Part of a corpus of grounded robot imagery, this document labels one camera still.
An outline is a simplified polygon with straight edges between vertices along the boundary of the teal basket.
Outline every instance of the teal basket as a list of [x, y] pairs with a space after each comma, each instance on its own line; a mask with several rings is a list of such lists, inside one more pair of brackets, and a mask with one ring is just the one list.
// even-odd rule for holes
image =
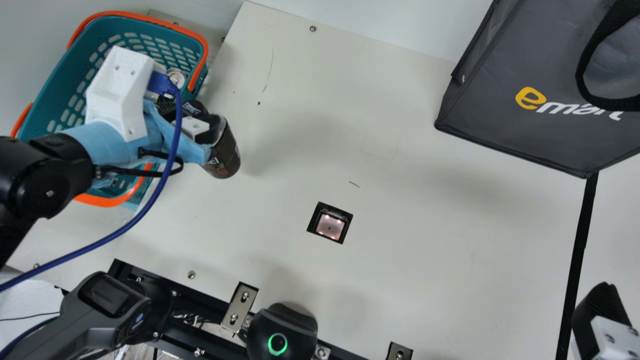
[[[95, 14], [80, 25], [69, 45], [24, 118], [16, 138], [29, 140], [84, 124], [84, 91], [114, 45], [151, 56], [167, 69], [180, 69], [188, 74], [181, 90], [183, 101], [196, 97], [207, 75], [204, 62], [208, 48], [202, 36], [134, 13]], [[117, 176], [111, 186], [91, 189], [76, 200], [104, 207], [121, 204], [136, 207], [150, 182], [149, 178], [139, 181], [134, 176]]]

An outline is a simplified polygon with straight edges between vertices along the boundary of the gray shopping bag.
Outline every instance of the gray shopping bag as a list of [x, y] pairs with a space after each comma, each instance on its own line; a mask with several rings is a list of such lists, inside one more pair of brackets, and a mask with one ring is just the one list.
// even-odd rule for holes
[[639, 14], [639, 0], [494, 0], [435, 127], [582, 178], [637, 154]]

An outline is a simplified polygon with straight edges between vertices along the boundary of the light blue gripper part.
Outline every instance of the light blue gripper part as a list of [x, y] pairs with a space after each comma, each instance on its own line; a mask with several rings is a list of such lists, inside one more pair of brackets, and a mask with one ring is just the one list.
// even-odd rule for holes
[[[173, 130], [175, 129], [157, 111], [152, 101], [144, 103], [147, 136], [125, 142], [120, 133], [106, 122], [96, 121], [61, 131], [75, 138], [87, 151], [94, 165], [113, 165], [134, 168], [142, 163], [164, 163], [164, 159], [145, 156], [138, 158], [138, 149], [169, 153]], [[206, 164], [211, 155], [211, 144], [200, 145], [185, 134], [180, 134], [177, 156], [186, 163]], [[96, 179], [92, 188], [102, 188], [111, 184], [111, 177]]]

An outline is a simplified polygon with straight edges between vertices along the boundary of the basket handle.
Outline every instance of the basket handle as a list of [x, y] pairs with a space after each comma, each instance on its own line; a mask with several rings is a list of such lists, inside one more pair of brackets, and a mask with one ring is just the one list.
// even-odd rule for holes
[[164, 26], [166, 28], [169, 28], [171, 30], [177, 31], [179, 33], [182, 33], [184, 35], [187, 35], [189, 37], [192, 37], [194, 39], [196, 39], [198, 42], [200, 42], [200, 45], [202, 45], [202, 56], [200, 57], [200, 61], [198, 62], [198, 65], [196, 66], [195, 71], [193, 72], [194, 76], [191, 77], [191, 80], [189, 80], [189, 84], [187, 85], [187, 90], [189, 90], [190, 92], [193, 92], [193, 90], [196, 88], [196, 82], [198, 81], [199, 75], [202, 71], [202, 68], [204, 67], [205, 62], [207, 61], [207, 57], [209, 55], [209, 44], [207, 44], [207, 41], [205, 40], [204, 37], [202, 37], [202, 35], [196, 33], [195, 31], [191, 31], [189, 29], [185, 29], [181, 26], [178, 26], [176, 24], [172, 24], [171, 22], [166, 22], [163, 20], [159, 20], [159, 19], [155, 19], [153, 17], [149, 17], [149, 16], [145, 16], [145, 15], [140, 15], [137, 13], [130, 13], [130, 12], [100, 12], [100, 13], [95, 13], [91, 16], [89, 16], [88, 18], [86, 18], [84, 21], [82, 21], [82, 24], [80, 24], [80, 26], [78, 26], [78, 28], [76, 29], [76, 32], [74, 32], [74, 34], [71, 36], [71, 39], [69, 40], [69, 43], [67, 44], [67, 50], [71, 47], [71, 45], [73, 45], [74, 41], [76, 41], [76, 38], [84, 31], [84, 28], [89, 25], [89, 23], [99, 17], [103, 17], [103, 16], [122, 16], [122, 17], [128, 17], [130, 19], [136, 19], [136, 20], [140, 20], [140, 21], [146, 21], [146, 22], [151, 22], [152, 24], [156, 24], [156, 25], [160, 25], [160, 26]]
[[[18, 121], [16, 121], [15, 124], [13, 125], [13, 129], [11, 130], [11, 135], [10, 135], [12, 138], [15, 138], [18, 135], [18, 132], [20, 132], [20, 129], [24, 124], [24, 119], [26, 119], [27, 115], [29, 115], [29, 111], [31, 110], [32, 106], [33, 106], [33, 103], [27, 105], [27, 107], [24, 109], [22, 114], [20, 114]], [[153, 164], [147, 163], [145, 165], [144, 170], [151, 170], [152, 167], [153, 167]], [[118, 206], [127, 202], [136, 192], [138, 192], [138, 189], [140, 189], [140, 186], [142, 186], [142, 182], [144, 180], [145, 180], [144, 177], [139, 177], [136, 183], [133, 184], [133, 186], [127, 192], [125, 192], [124, 194], [118, 197], [108, 199], [105, 197], [99, 197], [99, 196], [83, 193], [76, 196], [74, 200], [82, 202], [83, 204], [99, 206], [102, 208], [113, 208], [115, 206]]]
[[[152, 163], [147, 163], [145, 164], [144, 170], [151, 170], [153, 166], [154, 165]], [[74, 200], [78, 202], [82, 202], [83, 204], [100, 206], [101, 208], [114, 208], [115, 206], [124, 204], [136, 192], [138, 192], [138, 189], [140, 189], [140, 186], [142, 186], [142, 182], [144, 180], [145, 180], [144, 177], [139, 177], [136, 180], [136, 183], [133, 184], [133, 186], [129, 190], [127, 190], [127, 192], [125, 192], [124, 194], [118, 197], [107, 198], [107, 197], [99, 197], [99, 196], [89, 195], [87, 193], [82, 193], [76, 196]]]
[[24, 124], [24, 119], [26, 119], [27, 115], [29, 115], [29, 110], [31, 110], [32, 106], [33, 103], [27, 105], [24, 111], [20, 114], [18, 121], [15, 122], [15, 124], [13, 125], [13, 129], [11, 129], [11, 135], [9, 135], [10, 137], [15, 138], [16, 136], [18, 136], [18, 133], [20, 132], [20, 129], [22, 129], [22, 125]]

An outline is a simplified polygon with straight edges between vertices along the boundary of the white wall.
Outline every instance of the white wall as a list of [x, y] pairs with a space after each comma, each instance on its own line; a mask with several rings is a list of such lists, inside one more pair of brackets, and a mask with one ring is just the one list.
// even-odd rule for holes
[[[458, 61], [491, 0], [254, 0], [323, 24]], [[228, 30], [243, 0], [147, 0], [151, 9]]]
[[0, 5], [0, 134], [8, 135], [87, 16], [105, 10], [147, 13], [144, 0], [20, 0]]

